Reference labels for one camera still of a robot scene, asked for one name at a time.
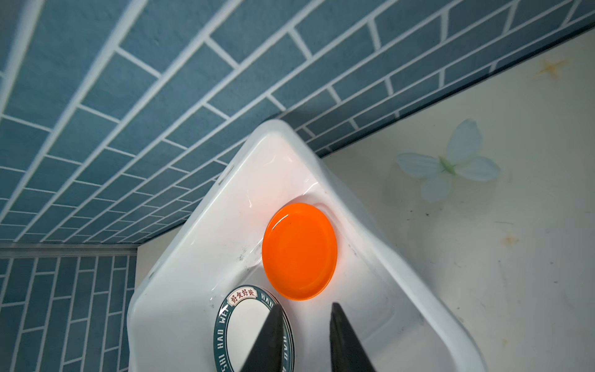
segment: orange plastic lid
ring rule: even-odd
[[[316,296],[337,265],[333,226],[312,205],[286,205],[264,233],[262,263],[268,280],[285,298],[301,301]]]

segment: round orange lid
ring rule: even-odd
[[[285,298],[301,301],[316,296],[337,265],[333,226],[312,205],[286,205],[264,233],[262,264],[268,280]]]

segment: blue brick tile wall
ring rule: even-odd
[[[127,370],[135,255],[0,258],[0,370]]]
[[[323,157],[595,22],[592,0],[9,3],[7,243],[142,243],[183,223],[268,118]],[[40,336],[21,339],[29,368]]]

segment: blue tile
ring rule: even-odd
[[[188,194],[182,196],[180,198],[180,200],[185,200],[185,201],[189,201],[189,202],[197,201],[198,199],[205,196],[206,193],[211,189],[211,186],[213,186],[214,184],[215,184],[215,181],[210,181],[208,183],[205,183],[204,185],[197,188],[196,190],[191,191]]]
[[[112,235],[116,234],[116,232],[114,231],[100,231],[99,233],[97,233],[96,235],[93,235],[93,237],[91,239],[89,239],[89,241],[92,242],[102,242],[105,239],[111,237]]]
[[[316,155],[318,155],[319,158],[324,158],[325,156],[327,156],[328,154],[330,154],[331,152],[327,149],[322,149],[316,152]]]
[[[231,116],[304,61],[302,52],[285,35],[209,103]]]
[[[87,200],[93,192],[99,189],[99,186],[87,185],[85,183],[72,182],[62,195],[55,201],[56,204],[72,205],[78,207]]]
[[[119,200],[141,182],[143,182],[143,180],[122,174],[100,192],[97,197],[109,200]]]
[[[149,198],[149,195],[133,192],[129,196],[126,196],[126,199],[114,205],[111,210],[118,212],[130,212],[132,209],[138,207],[142,202]]]
[[[58,191],[79,166],[52,158],[44,158],[27,183],[32,189]]]
[[[109,293],[109,312],[122,311],[126,270],[115,270],[112,276],[112,287]]]
[[[58,270],[58,278],[56,279],[54,297],[70,296],[73,294],[77,264],[78,258],[76,257],[62,257],[60,259],[60,268]]]
[[[263,121],[278,113],[279,109],[277,106],[268,99],[263,99],[242,114],[242,116],[213,135],[213,137],[175,162],[174,166],[179,169],[193,171],[198,166],[241,141],[244,137],[251,134]]]
[[[95,217],[112,204],[113,202],[105,200],[91,199],[75,215],[78,217]]]
[[[384,45],[425,20],[450,0],[399,0],[374,19],[380,42]]]
[[[211,35],[238,63],[294,16],[308,1],[245,1]]]
[[[10,198],[23,175],[22,172],[0,169],[0,180],[2,180],[0,182],[0,198]]]
[[[91,222],[80,231],[81,235],[94,235],[105,226],[111,224],[118,218],[122,217],[122,213],[107,211],[99,216],[95,221]]]
[[[95,268],[95,257],[81,257],[79,270],[89,270]]]
[[[64,360],[69,361],[83,356],[84,336],[87,332],[87,321],[78,321],[70,325]]]
[[[448,35],[454,35],[507,2],[509,0],[464,0],[456,4],[449,11]]]
[[[23,4],[25,4],[25,0],[9,1],[2,7],[2,13],[0,13],[0,24],[2,25],[2,32],[0,32],[0,71],[6,71],[5,63],[8,59],[14,33],[17,30]]]
[[[390,81],[393,84],[394,91],[400,91],[436,72],[436,70],[445,64],[451,63],[457,58],[500,36],[507,16],[508,12],[506,11],[498,13],[489,20],[450,41],[448,44],[421,58],[416,63],[392,75]]]
[[[177,146],[170,145],[166,142],[160,142],[132,167],[126,170],[126,173],[133,176],[148,178],[182,152],[184,152],[184,150]]]
[[[220,164],[216,161],[210,162],[206,166],[191,174],[190,177],[179,182],[178,186],[193,189],[201,183],[206,182],[207,180],[215,177],[217,174],[220,174],[221,172],[223,172],[224,169],[225,166],[223,164]]]
[[[556,30],[566,17],[570,6],[571,4],[566,4],[545,17],[532,22],[507,37],[498,40],[494,44],[450,66],[446,69],[444,82],[448,84],[453,80],[489,64],[504,54],[512,52],[516,48],[520,48],[526,43],[531,42],[550,31]]]
[[[151,181],[148,181],[146,184],[144,184],[143,187],[141,187],[138,191],[154,195],[166,187],[169,187],[169,185],[175,183],[185,175],[186,173],[167,168],[155,176]]]
[[[27,225],[33,217],[35,217],[35,215],[31,213],[8,212],[6,217],[2,220],[2,223],[8,225]]]
[[[62,372],[80,372],[81,361],[78,360],[76,362],[64,364],[62,368]]]
[[[151,1],[121,46],[164,71],[222,4],[223,0]]]
[[[196,207],[198,207],[198,205],[200,204],[202,200],[196,201],[192,204],[189,204],[188,206],[186,206],[186,208],[182,209],[183,211],[187,211],[187,212],[194,212],[194,210],[196,209]]]
[[[335,142],[334,144],[330,145],[329,147],[331,148],[331,150],[333,151],[337,151],[338,149],[347,146],[350,143],[353,143],[359,139],[364,138],[365,136],[367,136],[368,134],[375,132],[376,130],[385,127],[387,124],[391,123],[392,121],[394,121],[394,116],[391,115],[389,117],[386,117],[382,120],[379,120],[378,122],[367,126],[366,128],[360,129],[357,132],[355,132],[354,134],[347,136],[341,140],[338,140],[337,142]]]
[[[23,231],[24,228],[24,226],[0,225],[0,238],[15,239],[21,233],[21,231]]]
[[[512,20],[511,29],[561,2],[561,0],[521,0],[516,7],[515,18]],[[588,0],[581,1],[582,4],[587,4],[589,2],[590,1]]]
[[[115,372],[118,370],[118,349],[104,353],[104,364],[101,372]]]
[[[47,240],[64,240],[74,234],[76,229],[58,229],[54,231],[50,236],[48,236]]]
[[[163,191],[163,193],[148,201],[146,204],[152,207],[163,207],[165,204],[171,202],[187,191],[188,190],[186,189],[180,189],[179,187],[173,186]]]
[[[355,117],[355,123],[359,127],[370,124],[372,121],[385,116],[393,111],[396,111],[407,104],[423,97],[426,94],[438,89],[439,81],[438,74],[432,75],[421,83],[410,87],[406,91],[384,101],[380,105],[371,108]]]
[[[380,82],[359,96],[353,98],[351,101],[345,102],[343,105],[311,122],[307,125],[308,129],[315,135],[319,135],[330,127],[339,124],[343,120],[349,119],[351,116],[370,107],[387,96],[386,86],[384,85],[384,82]]]
[[[223,121],[225,119],[216,113],[205,107],[201,107],[186,119],[184,123],[181,123],[172,134],[167,136],[167,139],[182,146],[190,147],[217,128]]]
[[[77,180],[102,185],[115,175],[117,171],[122,169],[122,167],[124,167],[130,160],[132,160],[131,157],[120,154],[119,152],[103,150],[99,156],[85,168]]]
[[[42,337],[43,330],[23,333],[18,345],[17,360],[14,365],[15,372],[35,371]]]
[[[304,102],[301,106],[288,113],[281,120],[286,121],[292,128],[297,128],[308,120],[327,111],[336,105],[334,98],[327,89]]]
[[[77,109],[49,154],[83,162],[114,129],[116,123]]]
[[[176,201],[173,201],[173,202],[169,203],[168,205],[164,206],[160,210],[156,210],[155,212],[152,213],[152,215],[156,215],[159,217],[165,217],[166,215],[170,215],[171,213],[184,208],[186,205],[188,205],[188,202],[176,200]]]
[[[97,278],[95,278],[95,292],[109,290],[111,277],[112,257],[99,257],[97,263]]]
[[[116,222],[114,222],[114,223],[112,223],[111,225],[108,226],[108,230],[117,230],[117,231],[124,230],[130,224],[131,224],[131,222],[127,222],[127,221],[116,221]]]
[[[78,243],[83,243],[85,240],[87,240],[88,238],[90,238],[90,236],[88,235],[75,235],[73,237],[71,237],[69,240],[66,240],[66,244],[78,244]]]
[[[291,107],[373,52],[370,33],[364,26],[294,76],[273,95],[285,107]]]
[[[26,170],[47,136],[44,130],[0,119],[0,165]]]
[[[438,45],[440,21],[434,20],[333,85],[342,99],[382,79],[395,69]]]
[[[31,226],[27,233],[49,233],[56,225],[63,221],[72,211],[74,207],[59,207],[52,205],[41,217]]]
[[[71,320],[83,319],[89,316],[93,275],[94,273],[92,272],[79,273],[76,288],[74,289],[73,313]]]
[[[108,328],[105,332],[105,348],[114,348],[120,344],[120,326],[122,324],[122,314],[110,315],[108,317]]]
[[[119,0],[45,3],[5,113],[53,127],[126,5]]]
[[[126,288],[134,288],[134,275],[136,273],[136,256],[130,256],[130,262],[128,264],[128,281],[126,281]],[[126,291],[126,309],[125,314],[128,313],[128,304],[130,297],[132,296],[131,291]]]
[[[84,372],[99,371],[99,363],[101,360],[101,350],[104,338],[105,310],[107,309],[107,306],[107,293],[93,296],[93,308],[91,310],[89,334],[87,336],[87,350],[83,367]]]
[[[17,343],[23,305],[9,306],[0,311],[0,371],[10,371],[12,352]]]
[[[125,220],[125,221],[138,221],[142,217],[148,215],[149,213],[152,213],[156,209],[157,209],[157,207],[142,206],[142,207],[139,207],[136,210],[128,213],[127,215],[125,215],[124,217],[122,217],[122,219]]]
[[[43,345],[40,372],[60,370],[60,359],[62,358],[62,348],[66,337],[69,309],[70,298],[56,299],[52,302],[52,311],[49,315],[48,330]]]
[[[348,135],[349,133],[353,132],[353,127],[351,126],[350,123],[343,123],[341,125],[339,125],[338,127],[336,127],[335,129],[332,129],[330,131],[328,131],[327,133],[324,133],[322,136],[315,138],[313,140],[311,140],[310,142],[308,142],[308,146],[310,146],[310,148],[314,151],[320,149],[323,146],[328,145],[329,143]]]
[[[128,264],[128,257],[126,256],[116,256],[114,257],[114,267],[126,267]]]
[[[229,72],[227,63],[201,46],[109,145],[138,154]]]
[[[314,54],[381,3],[382,0],[327,0],[308,14],[296,30]]]
[[[11,210],[21,212],[39,212],[54,193],[23,190],[12,205]]]
[[[156,77],[124,57],[113,54],[83,105],[122,118],[155,82]]]
[[[31,272],[33,271],[33,258],[15,258],[12,262],[11,274],[6,284],[3,304],[25,301]]]
[[[243,144],[244,144],[243,142],[240,143],[233,149],[227,151],[225,154],[220,156],[218,159],[222,162],[226,162],[227,164],[229,164],[232,161],[233,157],[236,156],[237,152],[240,151],[240,148],[242,148]]]
[[[37,275],[33,279],[31,297],[27,307],[27,315],[23,329],[41,327],[45,325],[45,317],[48,312],[49,297],[52,294],[54,275]]]
[[[35,268],[36,273],[44,273],[47,271],[56,270],[56,257],[40,257],[37,261],[37,267]]]
[[[78,229],[79,227],[81,227],[82,225],[86,224],[89,221],[90,221],[89,218],[70,217],[68,220],[66,220],[65,223],[62,224],[62,227]]]
[[[125,229],[124,231],[119,233],[118,236],[130,236],[138,231],[141,231],[142,229],[149,226],[150,224],[157,222],[160,219],[161,219],[161,217],[155,217],[152,215],[147,216],[147,217],[143,218],[142,220],[138,221],[137,223],[135,223],[134,225],[131,225],[128,229]]]

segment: white grout line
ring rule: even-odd
[[[136,58],[130,52],[125,51],[120,46],[116,46],[114,52],[121,55],[125,59],[129,60],[133,64],[137,65],[138,67],[142,68],[143,70],[147,71],[149,74],[155,76],[157,79],[161,77],[161,73],[154,69],[153,67],[149,66],[147,63],[141,61],[140,59]]]
[[[328,93],[331,95],[331,97],[333,97],[333,99],[335,100],[335,103],[338,105],[341,103],[341,97],[339,97],[339,94],[337,94],[337,91],[334,90],[332,85],[329,85],[327,87],[327,91]]]
[[[390,95],[394,93],[393,89],[393,82],[390,81],[390,78],[384,79],[384,85],[386,85],[386,92]]]
[[[33,270],[31,273],[35,273],[37,270],[37,263],[39,262],[39,258],[36,257],[33,260]],[[14,342],[14,350],[12,351],[12,359],[10,363],[10,372],[14,372],[14,367],[17,363],[17,352],[20,349],[21,337],[23,336],[23,328],[25,326],[25,318],[27,317],[27,310],[29,309],[29,300],[31,300],[31,289],[33,288],[33,282],[35,280],[35,275],[29,275],[29,285],[27,287],[27,294],[25,295],[25,303],[23,306],[23,315],[21,315],[21,322],[18,326],[18,333],[17,333],[17,340]]]
[[[135,155],[135,154],[131,154],[131,153],[129,153],[129,152],[126,152],[126,151],[122,151],[122,150],[114,149],[113,147],[106,146],[106,147],[105,147],[105,149],[106,149],[106,150],[113,151],[113,152],[117,152],[118,154],[126,155],[127,157],[131,157],[131,158],[134,158],[134,157],[136,157],[136,155]]]
[[[312,52],[310,51],[310,49],[308,48],[306,43],[303,41],[302,36],[298,33],[298,31],[294,27],[291,27],[287,31],[287,34],[293,40],[293,42],[296,44],[297,48],[302,52],[302,54],[306,58],[306,60],[311,60]]]
[[[440,42],[444,42],[448,38],[448,22],[449,22],[450,8],[446,8],[440,14]]]
[[[126,275],[124,276],[124,298],[122,301],[122,317],[120,319],[120,339],[118,340],[118,346],[120,347],[120,349],[122,348],[122,337],[123,337],[123,332],[124,332],[124,319],[126,318],[126,314],[124,313],[124,310],[126,309],[126,287],[128,286],[128,271],[130,269],[130,256],[126,257]],[[118,359],[116,360],[116,370],[120,367],[120,357],[121,357],[121,352],[118,353]]]
[[[77,105],[77,108],[80,108],[81,110],[85,110],[85,111],[87,111],[87,112],[90,112],[91,114],[93,114],[93,115],[97,115],[97,116],[99,116],[99,117],[102,117],[102,118],[104,118],[104,119],[106,119],[106,120],[113,121],[114,123],[119,123],[119,122],[120,122],[118,119],[116,119],[116,118],[115,118],[115,117],[113,117],[113,116],[109,116],[109,115],[107,115],[107,114],[104,114],[104,113],[102,113],[102,112],[100,112],[100,111],[97,111],[97,110],[96,110],[96,109],[94,109],[94,108],[91,108],[91,107],[85,106],[85,105],[83,105],[83,104],[78,104],[78,105]]]
[[[41,336],[41,345],[39,345],[39,353],[37,354],[37,364],[35,367],[35,372],[39,372],[39,369],[41,368],[41,358],[43,356],[43,349],[45,347],[45,338],[48,335],[49,315],[52,312],[52,306],[54,304],[54,300],[52,300],[52,298],[54,297],[54,293],[56,292],[56,282],[58,281],[58,270],[60,269],[60,261],[61,257],[58,257],[58,260],[56,261],[56,274],[54,275],[54,281],[52,282],[52,290],[49,294],[48,312],[45,314],[43,334]]]
[[[50,135],[45,139],[40,150],[37,152],[37,155],[35,156],[31,165],[29,166],[27,173],[23,176],[23,178],[21,178],[17,187],[15,188],[15,190],[13,191],[13,193],[10,197],[10,200],[6,203],[2,212],[0,212],[0,220],[2,220],[4,218],[4,216],[6,215],[8,210],[10,210],[10,208],[12,207],[14,202],[17,200],[24,185],[26,185],[27,182],[29,182],[29,180],[31,179],[31,177],[33,176],[35,171],[37,170],[39,164],[43,160],[43,156],[52,148],[52,146],[58,139],[58,136],[64,130],[64,127],[66,126],[66,124],[70,121],[70,118],[72,117],[75,110],[77,109],[78,104],[86,96],[86,94],[91,89],[93,84],[95,84],[95,82],[99,78],[99,75],[103,71],[104,67],[108,64],[109,59],[111,58],[111,55],[113,54],[114,48],[117,47],[118,44],[120,43],[120,41],[122,41],[124,39],[124,37],[126,36],[126,34],[128,34],[128,29],[131,28],[131,26],[134,24],[134,22],[136,21],[136,18],[138,17],[140,12],[143,10],[146,3],[147,3],[147,0],[132,0],[129,3],[128,7],[123,12],[123,15],[121,16],[120,20],[118,21],[117,25],[112,30],[108,40],[105,42],[105,44],[103,45],[103,47],[97,54],[97,57],[93,61],[93,64],[90,66],[90,69],[87,72],[87,75],[85,75],[80,86],[77,88],[76,92],[70,99],[70,102],[64,109],[64,112],[62,112],[62,114],[60,115],[60,118],[58,119],[54,129],[52,130]],[[94,157],[87,158],[88,162],[84,162],[83,165],[81,167],[79,167],[79,169],[77,171],[75,171],[70,176],[70,178],[62,185],[62,187],[60,188],[58,193],[56,193],[53,197],[51,197],[50,200],[47,201],[45,206],[39,211],[38,217],[34,218],[30,222],[29,227],[32,226],[35,222],[37,222],[39,217],[41,217],[41,215],[43,215],[43,213],[46,210],[48,210],[49,206],[60,196],[60,194],[62,194],[62,192],[64,190],[66,190],[66,188],[68,188],[70,186],[72,181],[75,180],[79,176],[80,173],[82,173],[83,169],[87,165],[89,165],[90,161],[92,161],[93,159],[94,159]],[[19,234],[19,236],[17,236],[15,241],[17,241],[17,240],[19,240],[19,238],[21,238],[24,231],[21,232]]]
[[[271,101],[275,106],[277,106],[278,109],[281,110],[281,112],[287,110],[287,108],[285,106],[283,106],[283,104],[281,102],[279,102],[277,100],[277,98],[275,98],[275,96],[273,96],[272,93],[267,94],[267,98],[269,101]]]
[[[213,107],[209,102],[203,103],[202,106],[205,107],[205,108],[207,108],[207,109],[209,109],[209,110],[211,110],[212,112],[216,113],[217,115],[219,115],[223,119],[229,120],[229,115],[227,115],[223,111],[219,110],[217,107]]]
[[[109,274],[109,286],[108,292],[111,291],[112,284],[114,282],[114,268],[115,268],[115,257],[111,257],[112,267],[111,273]],[[104,333],[103,340],[101,341],[101,357],[99,358],[99,371],[103,370],[104,366],[104,354],[105,354],[105,339],[108,333],[108,317],[109,317],[109,303],[111,302],[111,296],[108,293],[108,305],[105,307],[105,322],[104,322]]]
[[[64,333],[64,346],[62,347],[62,355],[60,356],[60,367],[58,370],[59,372],[62,372],[62,369],[64,368],[64,358],[66,357],[66,346],[68,346],[68,334],[70,332],[70,324],[72,324],[70,322],[70,319],[73,316],[74,294],[76,293],[76,285],[77,285],[77,282],[79,281],[79,265],[80,265],[80,257],[77,257],[76,270],[74,272],[73,289],[71,292],[72,300],[70,301],[70,308],[68,309],[68,320],[66,322],[66,332]]]
[[[564,22],[562,22],[561,27],[565,27],[568,24],[568,22],[570,22],[570,20],[572,19],[572,16],[574,16],[574,12],[576,12],[578,6],[581,5],[581,1],[582,0],[574,1],[572,6],[570,7],[570,10],[568,10],[568,14],[566,15],[566,18],[564,18]]]
[[[93,280],[91,283],[91,299],[89,302],[89,310],[87,311],[87,326],[86,329],[84,331],[84,341],[83,341],[83,356],[81,357],[81,362],[80,362],[80,366],[81,366],[81,371],[84,370],[84,362],[85,362],[85,358],[87,357],[87,344],[89,342],[89,326],[91,324],[91,310],[93,310],[93,300],[95,298],[95,294],[93,293],[93,291],[95,291],[95,282],[97,281],[97,267],[99,265],[99,257],[95,257],[95,268],[93,269]]]
[[[165,143],[169,143],[169,144],[170,144],[170,145],[172,145],[172,146],[179,147],[179,148],[181,148],[182,150],[188,150],[188,147],[186,147],[186,146],[182,146],[181,144],[179,144],[179,143],[175,143],[174,141],[168,140],[167,138],[163,138],[163,140],[162,140],[162,141],[163,141],[163,142],[165,142]]]
[[[81,165],[82,164],[80,161],[74,161],[74,160],[64,159],[64,158],[60,158],[60,157],[55,157],[55,156],[49,155],[49,154],[45,154],[45,157],[46,158],[50,158],[50,159],[55,159],[55,160],[69,162],[71,164],[76,164],[76,165]]]
[[[210,36],[205,38],[205,44],[209,46],[222,60],[227,62],[233,69],[236,69],[239,65],[236,60],[233,59],[215,40],[211,39]]]
[[[6,170],[11,170],[14,172],[20,172],[20,173],[25,173],[26,171],[22,170],[22,169],[16,169],[16,168],[10,168],[10,167],[3,167],[2,165],[0,165],[0,169],[6,169]]]
[[[14,33],[15,36],[5,62],[6,70],[4,71],[4,78],[0,87],[0,114],[4,113],[4,109],[8,103],[8,97],[10,97],[14,83],[17,81],[18,72],[27,54],[29,43],[33,38],[43,3],[43,0],[28,0],[25,2],[21,11],[18,26]]]
[[[31,123],[30,121],[27,121],[27,120],[19,119],[18,117],[13,117],[13,116],[10,116],[10,115],[5,115],[5,114],[2,114],[1,117],[2,118],[5,118],[5,119],[9,119],[11,121],[14,121],[15,123],[23,124],[23,125],[26,125],[26,126],[29,126],[29,127],[37,128],[37,129],[41,129],[41,130],[44,130],[46,132],[51,132],[52,131],[50,128],[41,126],[39,124]]]
[[[372,38],[372,44],[374,45],[374,50],[379,50],[382,45],[380,43],[380,35],[378,34],[378,29],[376,28],[376,22],[374,22],[374,18],[370,18],[367,22],[368,31],[370,32],[370,37]]]
[[[504,28],[502,29],[502,34],[505,35],[510,29],[512,25],[512,21],[515,19],[516,9],[519,6],[519,2],[521,0],[514,0],[511,4],[511,8],[508,11],[508,15],[506,16],[506,22],[504,22]]]

